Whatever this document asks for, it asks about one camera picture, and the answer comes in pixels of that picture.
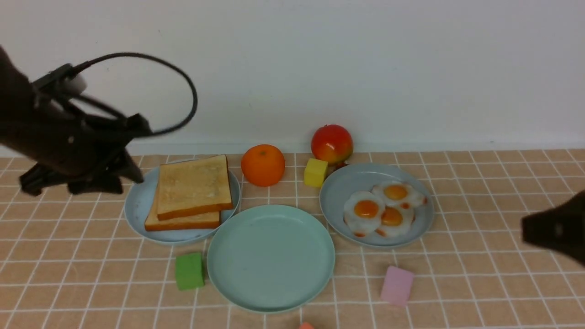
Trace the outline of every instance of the toast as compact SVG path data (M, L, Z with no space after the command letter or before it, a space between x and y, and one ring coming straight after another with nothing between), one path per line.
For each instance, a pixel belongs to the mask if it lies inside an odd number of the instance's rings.
M157 207L159 221L232 209L228 158L161 165Z
M154 200L150 207L144 228L147 232L153 231L170 231L172 229L203 229L203 228L218 228L221 224L221 218L218 212L206 213L189 217L174 218L167 221L159 221L157 218L159 188L154 192Z

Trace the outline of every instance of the egg white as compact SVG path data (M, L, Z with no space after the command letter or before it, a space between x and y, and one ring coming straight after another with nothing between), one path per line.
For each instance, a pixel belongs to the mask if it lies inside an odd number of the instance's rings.
M398 212L402 215L402 223L396 226L388 226L381 223L380 227L376 229L376 233L385 238L395 238L408 233L414 220L414 210L412 208L403 209L401 207L388 208L394 208L398 210Z
M384 190L388 186L399 185L406 189L406 196L400 200L392 200L384 194ZM385 181L384 183L380 183L378 185L374 185L371 190L372 194L377 196L378 198L384 201L384 204L387 207L401 207L404 209L412 209L416 207L420 207L423 204L426 204L426 197L424 194L420 193L414 187L410 186L407 183L403 183L401 181Z
M378 212L373 218L363 218L355 214L354 207L359 201L371 200L378 205ZM349 227L350 231L356 237L365 237L374 232L382 224L382 213L384 212L384 203L380 198L368 191L358 191L353 193L343 205L343 221Z

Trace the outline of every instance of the green cube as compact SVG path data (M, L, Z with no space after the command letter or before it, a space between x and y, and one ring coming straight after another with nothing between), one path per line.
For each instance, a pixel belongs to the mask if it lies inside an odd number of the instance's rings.
M203 261L199 252L177 256L175 280L179 290L203 287Z

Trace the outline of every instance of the plate rim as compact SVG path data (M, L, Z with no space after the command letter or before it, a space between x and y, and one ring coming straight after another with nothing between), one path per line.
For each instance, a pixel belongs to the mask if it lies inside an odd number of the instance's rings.
M193 160L197 160L197 159L177 160L177 161L172 161L172 162L169 162L169 163L178 163L178 162L186 162L186 161L193 161ZM146 177L148 174L151 174L153 171L155 171L157 169L160 170L160 166L157 166L157 167L154 167L154 168L150 169L147 173L144 174L144 177ZM132 192L132 190L133 189L139 189L138 186L140 186L142 183L140 183L140 184L136 184L135 183L135 184L132 184L132 186L130 187L130 190L128 191L128 194L126 195L126 197L124 199L124 206L123 206L124 207L124 218L125 218L126 222L128 223L128 226L130 227L130 229L132 229L132 231L134 231L134 233L140 235L141 237L143 237L144 239L147 239L148 241L152 241L152 242L155 242L155 243L160 244L160 245L181 246L181 245L194 244L194 243L197 243L197 242L202 241L204 239L207 239L211 235L215 234L217 232L217 230L224 223L226 223L229 219L231 219L234 215L236 215L236 213L238 212L238 207L240 206L240 202L242 200L242 186L241 186L241 183L242 182L240 182L238 180L238 178L236 177L236 175L229 169L229 167L228 167L228 175L229 175L230 178L233 178L235 182L237 182L238 196L239 196L238 197L238 200L237 200L236 204L234 205L233 213L223 223L219 224L219 226L217 228L213 229L211 232L209 232L207 234L200 235L200 236L198 236L196 238L190 238L190 239L185 239L185 240L170 242L170 241L161 241L161 240L153 239L151 237L147 237L147 236L143 235L142 233L138 232L136 229L134 229L134 227L132 225L130 225L130 220L128 219L128 214L127 214L128 197L130 196L130 193Z
M372 173L377 173L377 174L384 174L381 170L381 168L396 168L397 170L399 170L402 174L404 174L404 176L406 176L408 179L410 180L415 180L415 181L419 181L419 179L417 179L416 177L414 177L413 175L411 175L410 173L406 172L403 169L400 169L400 167L396 166L396 165L389 165L389 164L382 164L382 163L373 163L373 162L368 162L368 163L355 163L355 164L350 164L348 166L342 167L338 170L335 170L333 173L331 173L329 175L329 177L327 177L325 179L325 181L323 182L323 186L327 183L327 180L329 180L331 177L333 177L333 179L335 179L335 177L338 177L340 175L343 175L345 171L348 171L349 168L353 167L365 167L365 169L370 170L370 172ZM422 238L423 235L425 235L430 229L431 226L433 225L433 222L435 221L435 205L433 203L432 198L429 198L427 206L431 207L432 210L432 214L433 216L431 217L431 219L429 220L429 224L426 226L426 228L423 230L423 232L416 238L407 241L407 242L403 242L401 244L394 244L394 245L373 245L373 244L368 244L367 242L363 242L363 241L359 241L358 239L355 239L353 237L349 237L346 234L340 232L334 225L331 224L331 220L329 220L329 218L327 218L327 215L325 214L325 212L323 211L323 186L321 187L321 189L319 190L319 207L321 209L321 213L323 214L323 217L325 217L325 220L327 221L327 224L332 227L335 232L337 232L337 234L341 235L342 237L344 237L347 240L350 240L352 242L355 242L359 245L363 245L369 248L373 248L373 249L385 249L385 250L390 250L390 249L394 249L394 248L400 248L403 246L407 246L409 244L414 243L415 241L419 240ZM426 192L429 196L433 196L433 194L426 188L426 186L423 185L424 188L424 192Z
M292 209L293 211L301 212L301 213L304 213L306 216L311 217L313 220L315 220L321 226L321 228L319 228L318 230L324 230L323 233L326 236L329 237L329 239L326 239L326 241L331 246L331 248L330 248L331 254L329 255L329 258L332 261L331 262L331 268L328 269L327 280L325 281L325 283L323 284L323 286L316 293L314 293L310 298L306 299L304 302L302 302L299 305L296 305L294 307L290 307L288 309L283 309L283 310L278 310L278 311L259 311L259 310L256 310L256 309L250 309L250 308L244 307L244 306L242 306L242 305L240 305L240 304L232 301L230 298L228 298L223 293L223 291L221 289L217 288L216 282L214 282L214 279L213 279L213 277L211 275L211 271L209 270L210 269L209 263L210 263L210 259L212 259L213 257L211 257L211 258L209 257L209 252L210 252L212 246L214 245L214 242L215 241L218 241L215 238L211 240L211 243L209 244L209 247L207 247L207 253L205 255L205 267L207 269L207 276L208 276L209 281L211 282L211 284L214 286L215 290L217 290L219 292L219 294L223 298L225 298L227 301L229 301L230 303L234 304L235 306L240 307L243 310L246 310L246 311L249 311L249 312L252 312L252 313L257 313L257 314L281 314L281 313L290 312L290 311L296 310L296 309L298 309L298 308L306 305L307 303L311 302L311 300L313 300L317 296L319 296L323 292L323 290L327 287L327 285L329 284L329 282L331 281L331 279L333 278L333 270L335 269L335 262L336 262L335 244L333 243L333 239L331 238L331 233L327 230L327 228L325 226L322 225L321 222L319 222L319 220L315 216L311 215L310 213L308 213L308 212L306 212L306 211L304 211L302 209L299 209L297 207L292 207L290 205L284 205L284 204L257 205L255 207L248 208L248 209L246 209L244 211L241 211L241 212L235 214L234 217L235 216L245 215L246 213L248 213L250 211L262 211L262 209L268 209L271 213L274 213L274 214L278 214L278 209ZM222 229L224 231L227 230L227 229L229 229L229 225L221 225L218 228L218 232L217 233L220 233L220 231Z

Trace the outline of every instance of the red apple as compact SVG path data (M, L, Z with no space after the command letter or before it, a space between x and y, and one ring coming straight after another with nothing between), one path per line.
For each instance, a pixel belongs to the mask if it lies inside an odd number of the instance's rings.
M347 129L339 125L325 125L311 139L311 152L318 160L330 165L343 163L353 153L353 140Z

